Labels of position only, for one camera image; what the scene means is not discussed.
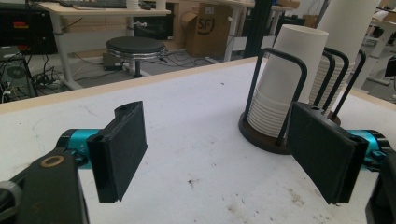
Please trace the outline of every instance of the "chair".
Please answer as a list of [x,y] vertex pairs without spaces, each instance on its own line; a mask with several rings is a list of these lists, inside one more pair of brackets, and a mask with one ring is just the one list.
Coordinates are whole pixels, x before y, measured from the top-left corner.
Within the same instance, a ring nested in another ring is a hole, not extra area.
[[106,42],[107,52],[115,57],[134,61],[134,76],[140,74],[140,61],[153,58],[162,58],[166,48],[163,42],[140,36],[122,36]]

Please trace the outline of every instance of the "white cup stack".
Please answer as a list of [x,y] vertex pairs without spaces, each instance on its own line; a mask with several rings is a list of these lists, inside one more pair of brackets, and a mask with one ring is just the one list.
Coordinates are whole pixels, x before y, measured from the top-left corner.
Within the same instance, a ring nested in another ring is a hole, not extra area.
[[128,9],[140,9],[139,0],[126,0],[126,8],[128,8]]
[[[345,83],[347,82],[347,79],[348,79],[348,75],[347,74],[350,74],[350,72],[352,71],[354,65],[355,65],[354,62],[349,64],[349,67],[346,70],[346,75],[344,76],[343,80],[341,81],[340,86],[338,87],[337,91],[335,92],[335,95],[332,98],[332,101],[330,103],[329,108],[331,108],[331,106],[334,105],[334,103],[335,103],[335,101],[337,99],[337,96],[341,93],[341,90],[345,86]],[[335,84],[337,78],[339,77],[339,75],[341,73],[341,70],[342,70],[343,66],[344,65],[342,63],[337,63],[335,65],[334,71],[332,73],[332,77],[330,78],[329,83],[328,83],[325,91],[323,92],[322,97],[320,98],[318,107],[322,108],[324,106],[324,104],[326,103],[326,101],[327,101],[327,99],[328,99],[328,97],[330,95],[330,92],[332,91],[332,88],[334,87],[334,84]],[[324,79],[325,79],[325,77],[327,75],[328,69],[329,69],[329,61],[328,61],[328,59],[327,58],[322,58],[320,60],[320,64],[319,64],[319,67],[318,67],[318,71],[317,71],[317,75],[315,77],[314,84],[312,86],[312,91],[311,91],[311,93],[309,95],[309,103],[310,104],[313,104],[315,102],[315,100],[317,99],[319,90],[320,90],[320,88],[321,88],[321,86],[323,84],[323,81],[324,81]],[[327,116],[327,115],[329,115],[329,113],[330,113],[330,109],[328,109],[326,111],[325,115]]]
[[[336,94],[332,98],[332,103],[329,105],[326,114],[329,114],[336,98],[341,92],[341,89],[343,89],[347,82],[350,72],[355,65],[355,59],[359,53],[361,42],[363,41],[377,6],[378,1],[375,0],[332,0],[323,15],[323,18],[320,20],[318,29],[329,33],[326,47],[344,53],[349,59],[346,76],[341,82]],[[327,94],[325,92],[321,98],[318,105],[319,107],[322,107],[327,100],[327,96],[329,95],[328,93],[330,93],[330,90],[332,89],[333,84],[338,78],[344,65],[340,57],[334,58],[336,60],[335,70],[326,89]],[[325,76],[325,74],[323,75],[323,72],[327,72],[328,66],[329,61],[325,58],[322,58],[312,92],[309,96],[309,101],[311,104],[314,103],[314,100],[318,95],[318,90]]]
[[166,0],[157,0],[157,1],[155,1],[155,9],[157,9],[157,10],[166,10]]
[[[274,49],[299,58],[307,67],[300,102],[309,101],[327,36],[326,32],[317,29],[283,25],[276,39]],[[256,131],[271,137],[279,135],[300,76],[301,69],[297,64],[270,56],[247,115],[247,122]]]

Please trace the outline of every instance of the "table surface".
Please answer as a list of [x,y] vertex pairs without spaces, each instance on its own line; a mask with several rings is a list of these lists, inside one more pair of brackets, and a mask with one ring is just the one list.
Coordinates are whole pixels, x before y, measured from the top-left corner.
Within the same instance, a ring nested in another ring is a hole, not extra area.
[[49,12],[54,12],[60,16],[163,16],[170,14],[170,10],[143,10],[143,9],[128,9],[128,8],[104,8],[101,10],[78,10],[72,7],[63,7],[59,3],[44,2],[39,3],[39,6]]
[[[328,205],[292,156],[251,145],[237,123],[255,59],[220,63],[0,105],[0,180],[51,151],[68,129],[102,129],[143,101],[148,151],[121,203],[100,204],[79,171],[92,223],[366,223],[377,174],[361,170],[350,203]],[[352,91],[345,129],[396,146],[396,106]]]

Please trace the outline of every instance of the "table leg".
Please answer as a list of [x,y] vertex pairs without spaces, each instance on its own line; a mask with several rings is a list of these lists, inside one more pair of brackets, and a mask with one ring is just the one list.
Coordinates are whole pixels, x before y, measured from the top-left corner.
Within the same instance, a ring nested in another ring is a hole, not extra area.
[[373,73],[373,69],[377,64],[384,47],[387,45],[390,37],[392,36],[393,32],[395,32],[396,30],[395,26],[392,24],[384,24],[380,27],[384,29],[384,33],[379,37],[379,40],[377,41],[375,48],[373,49],[366,63],[364,64],[363,68],[361,69],[361,73],[359,74],[358,78],[355,81],[355,84],[353,85],[354,88],[361,89],[364,82],[366,81],[366,78],[369,78],[372,81],[375,81],[383,85],[389,84],[386,80],[383,80],[384,74],[380,75],[379,77],[377,77],[376,75],[371,76],[371,74]]
[[233,42],[236,38],[236,25],[239,22],[239,16],[241,14],[241,7],[233,7],[233,20],[231,21],[230,31],[227,38],[227,47],[224,53],[224,62],[231,60],[231,54],[233,53]]
[[274,18],[273,18],[273,22],[272,22],[271,28],[270,28],[270,35],[275,35],[277,23],[279,22],[280,14],[282,14],[282,13],[283,13],[283,11],[275,11],[274,12]]
[[[127,36],[134,36],[134,17],[128,17],[128,21],[127,21],[127,27],[126,27],[126,35]],[[134,60],[130,59],[128,61],[128,70],[129,71],[133,71],[136,73],[136,67],[135,67],[135,63]],[[144,77],[148,77],[151,76],[151,74],[140,70],[139,68],[139,76],[144,76]]]
[[53,34],[55,36],[56,46],[61,58],[62,69],[64,71],[64,78],[60,77],[62,83],[72,90],[82,89],[82,87],[73,79],[70,68],[70,62],[67,56],[67,50],[64,46],[64,31],[62,30],[61,17],[56,13],[50,12],[52,21]]

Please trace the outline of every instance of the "wooden base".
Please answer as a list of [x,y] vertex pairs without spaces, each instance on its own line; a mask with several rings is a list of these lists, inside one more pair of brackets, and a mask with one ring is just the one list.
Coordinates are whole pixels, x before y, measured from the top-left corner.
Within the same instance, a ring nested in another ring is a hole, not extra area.
[[247,120],[243,120],[244,113],[239,118],[238,127],[242,135],[254,146],[259,147],[265,151],[269,151],[275,154],[290,155],[289,150],[286,148],[284,141],[280,146],[276,145],[276,138],[270,137],[263,133],[257,132],[254,128],[248,124]]

